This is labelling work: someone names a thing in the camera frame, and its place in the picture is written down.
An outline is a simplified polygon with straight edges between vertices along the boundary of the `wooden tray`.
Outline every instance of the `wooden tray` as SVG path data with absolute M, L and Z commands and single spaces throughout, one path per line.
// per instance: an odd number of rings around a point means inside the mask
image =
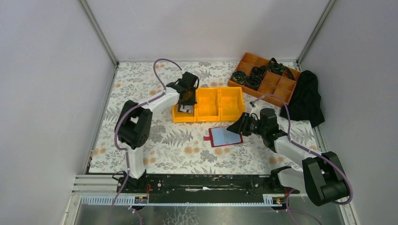
M 246 52 L 235 70 L 243 71 L 247 76 L 249 76 L 253 67 L 260 67 L 265 65 L 268 68 L 268 62 L 269 60 L 267 59 Z M 293 74 L 294 79 L 297 81 L 297 79 L 300 76 L 300 71 L 297 71 L 290 67 L 289 69 Z M 258 90 L 253 90 L 246 86 L 240 85 L 232 81 L 231 78 L 230 80 L 228 80 L 228 86 L 230 87 L 241 87 L 244 93 L 252 95 L 257 98 L 265 94 L 274 94 L 283 99 L 287 105 L 289 104 L 291 95 L 293 94 L 293 91 L 296 88 L 296 81 L 289 79 L 289 76 L 286 71 L 282 74 L 282 76 L 267 71 Z M 263 98 L 262 100 L 267 101 L 279 107 L 283 106 L 283 103 L 275 97 L 268 96 Z

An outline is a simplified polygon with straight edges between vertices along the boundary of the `yellow bin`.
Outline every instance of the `yellow bin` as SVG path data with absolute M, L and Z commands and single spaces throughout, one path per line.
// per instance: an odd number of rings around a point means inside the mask
M 245 111 L 241 87 L 198 88 L 194 113 L 172 108 L 173 122 L 237 121 Z

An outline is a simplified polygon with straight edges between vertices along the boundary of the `tabletop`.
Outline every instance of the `tabletop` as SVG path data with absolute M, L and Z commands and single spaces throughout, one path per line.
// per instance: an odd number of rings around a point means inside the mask
M 293 67 L 292 62 L 284 63 Z M 237 62 L 181 62 L 183 71 L 195 74 L 200 87 L 222 87 L 227 82 Z M 181 78 L 179 69 L 168 62 L 159 62 L 157 72 L 164 83 Z M 123 104 L 127 100 L 141 102 L 162 91 L 153 73 L 153 63 L 120 63 L 110 94 L 97 143 L 92 150 L 89 173 L 115 173 L 126 168 L 124 152 L 114 146 L 114 128 Z M 251 112 L 249 101 L 255 97 L 244 93 L 245 111 Z M 268 107 L 275 110 L 281 130 L 287 131 L 288 121 L 279 116 L 280 108 L 258 101 L 253 113 Z M 264 146 L 261 137 L 243 137 L 242 144 L 212 148 L 204 141 L 209 128 L 228 126 L 233 122 L 174 123 L 171 107 L 154 114 L 151 133 L 144 144 L 144 165 L 147 173 L 174 174 L 269 174 L 272 169 L 290 165 L 301 168 L 287 157 L 274 153 Z M 309 121 L 292 121 L 291 136 L 294 140 L 317 149 Z

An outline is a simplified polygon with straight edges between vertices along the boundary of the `floral pattern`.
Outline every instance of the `floral pattern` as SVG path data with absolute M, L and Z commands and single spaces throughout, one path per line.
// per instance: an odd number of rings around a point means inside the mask
M 284 63 L 293 67 L 293 63 Z M 180 66 L 199 77 L 200 87 L 227 86 L 237 62 L 183 62 Z M 167 84 L 181 77 L 179 69 L 171 63 L 160 62 L 157 73 Z M 148 96 L 162 91 L 153 74 L 153 64 L 125 62 L 119 65 L 114 87 L 103 118 L 95 149 L 92 152 L 90 173 L 114 173 L 126 167 L 124 153 L 114 146 L 114 128 L 123 104 L 127 100 L 141 102 Z M 249 101 L 255 97 L 244 94 L 246 111 L 251 112 Z M 273 108 L 279 115 L 280 108 L 258 101 L 256 111 Z M 277 116 L 280 129 L 286 131 L 288 122 Z M 266 148 L 257 135 L 243 137 L 242 144 L 212 148 L 204 141 L 208 129 L 228 126 L 231 122 L 173 123 L 171 109 L 153 115 L 151 133 L 144 148 L 144 165 L 147 173 L 202 173 L 202 174 L 269 174 L 272 169 L 290 165 L 300 167 Z M 316 146 L 309 121 L 292 121 L 291 136 L 310 147 Z

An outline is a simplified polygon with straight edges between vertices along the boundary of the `floor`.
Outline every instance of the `floor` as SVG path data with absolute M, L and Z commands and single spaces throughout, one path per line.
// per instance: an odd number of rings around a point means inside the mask
M 323 225 L 344 224 L 340 208 L 336 204 L 315 206 L 308 197 L 292 196 L 291 209 L 300 209 L 316 216 Z M 109 205 L 80 205 L 77 225 L 106 225 Z M 139 211 L 143 224 L 148 225 L 290 225 L 295 224 L 286 212 L 276 213 L 270 207 L 257 206 L 146 206 Z M 299 224 L 317 225 L 309 216 L 292 213 Z M 137 214 L 127 206 L 115 206 L 111 224 L 138 225 Z
M 284 63 L 294 67 L 293 62 Z M 200 87 L 227 86 L 237 62 L 182 62 L 183 71 L 199 77 Z M 98 140 L 92 151 L 88 173 L 115 173 L 126 168 L 124 153 L 114 147 L 114 128 L 121 108 L 127 100 L 142 101 L 161 91 L 153 74 L 153 63 L 121 63 L 115 77 Z M 176 81 L 181 73 L 171 63 L 158 63 L 157 71 L 164 83 Z M 255 98 L 244 94 L 246 112 Z M 259 101 L 260 108 L 270 107 L 279 115 L 280 108 Z M 287 120 L 278 116 L 280 129 L 286 131 Z M 147 173 L 217 173 L 269 174 L 284 165 L 300 169 L 288 158 L 267 149 L 260 137 L 244 137 L 243 144 L 212 148 L 203 141 L 212 127 L 228 126 L 231 122 L 173 123 L 171 109 L 154 115 L 150 138 L 144 145 Z M 293 121 L 291 136 L 302 144 L 317 149 L 309 121 Z

